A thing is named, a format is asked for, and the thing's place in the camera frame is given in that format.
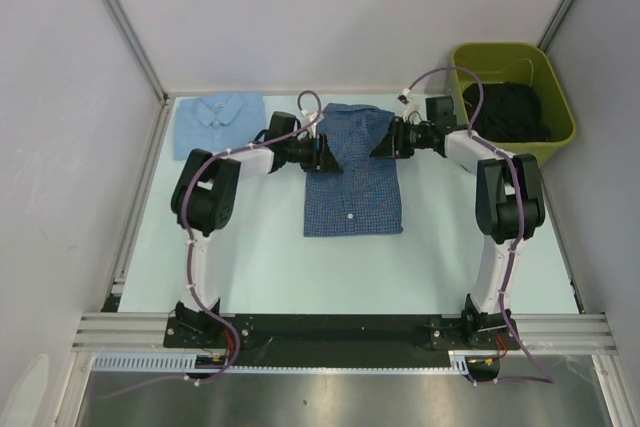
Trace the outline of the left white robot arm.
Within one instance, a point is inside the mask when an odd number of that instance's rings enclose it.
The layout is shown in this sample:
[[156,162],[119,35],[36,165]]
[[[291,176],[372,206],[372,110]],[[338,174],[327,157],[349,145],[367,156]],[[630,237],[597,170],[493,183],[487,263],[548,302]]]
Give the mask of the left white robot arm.
[[215,235],[231,219],[239,183],[272,174],[288,163],[311,173],[340,171],[327,137],[317,131],[323,113],[303,115],[305,125],[293,114],[276,112],[248,144],[217,154],[194,149],[187,157],[171,197],[171,210],[187,236],[185,291],[170,315],[166,347],[207,347],[220,335],[233,337],[220,316],[220,295],[207,263]]

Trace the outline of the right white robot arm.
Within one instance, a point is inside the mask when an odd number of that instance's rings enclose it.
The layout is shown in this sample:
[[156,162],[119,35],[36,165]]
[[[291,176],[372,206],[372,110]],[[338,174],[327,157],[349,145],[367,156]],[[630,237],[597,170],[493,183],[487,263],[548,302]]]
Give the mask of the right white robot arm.
[[460,340],[471,349],[514,348],[511,277],[525,243],[545,221],[537,160],[501,150],[459,123],[451,97],[431,97],[425,104],[426,117],[419,122],[412,120],[413,108],[394,117],[371,155],[408,159],[416,150],[428,149],[473,174],[476,224],[484,236],[478,275],[461,316],[432,325],[431,333],[444,338],[431,344],[451,348]]

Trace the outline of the blue checkered long sleeve shirt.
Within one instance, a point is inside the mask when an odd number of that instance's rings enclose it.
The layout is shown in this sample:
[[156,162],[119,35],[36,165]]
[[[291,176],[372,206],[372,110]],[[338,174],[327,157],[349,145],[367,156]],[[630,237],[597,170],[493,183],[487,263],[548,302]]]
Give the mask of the blue checkered long sleeve shirt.
[[305,185],[303,235],[341,237],[403,232],[396,162],[371,152],[394,114],[365,104],[330,103],[318,132],[326,136],[337,173],[312,172]]

